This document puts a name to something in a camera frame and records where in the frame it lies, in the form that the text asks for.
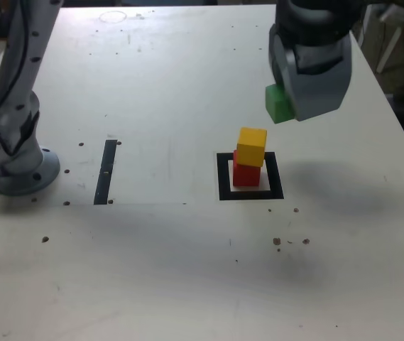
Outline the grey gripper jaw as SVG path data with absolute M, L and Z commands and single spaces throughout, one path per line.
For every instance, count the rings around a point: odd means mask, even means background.
M 275 82 L 282 87 L 291 87 L 287 54 L 292 51 L 287 32 L 274 23 L 269 31 L 268 57 Z
M 283 83 L 295 117 L 304 121 L 338 109 L 351 81 L 351 39 L 285 49 Z

